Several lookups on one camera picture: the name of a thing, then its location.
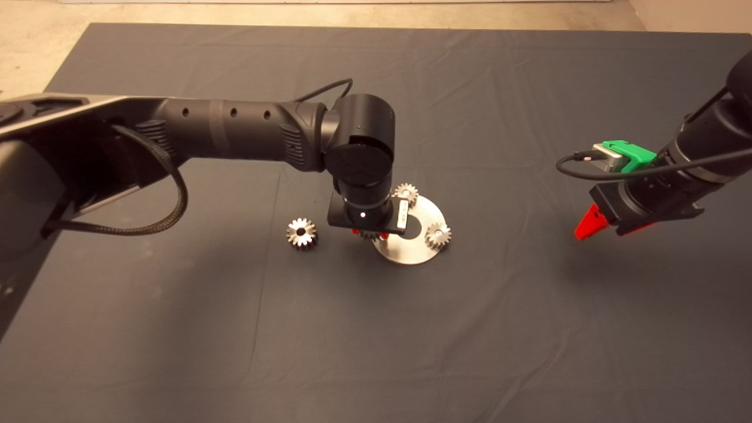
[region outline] gear base plate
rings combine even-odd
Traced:
[[[418,196],[415,205],[408,210],[408,215],[420,222],[420,234],[413,239],[391,235],[387,240],[373,241],[376,251],[388,260],[400,264],[421,264],[436,257],[438,251],[426,245],[426,231],[436,223],[445,223],[441,210],[431,200]]]

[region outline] metal gear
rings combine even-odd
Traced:
[[[297,218],[287,225],[287,241],[299,250],[313,247],[318,240],[316,225],[306,218]]]
[[[399,184],[397,185],[397,188],[394,189],[394,194],[392,194],[392,196],[406,199],[410,204],[410,207],[412,207],[418,200],[418,189],[413,184]]]
[[[373,232],[371,230],[361,230],[358,231],[358,234],[366,241],[373,241],[374,239],[379,239],[381,237],[379,232]]]
[[[441,250],[452,239],[452,230],[447,224],[433,224],[426,231],[426,245],[434,250]]]

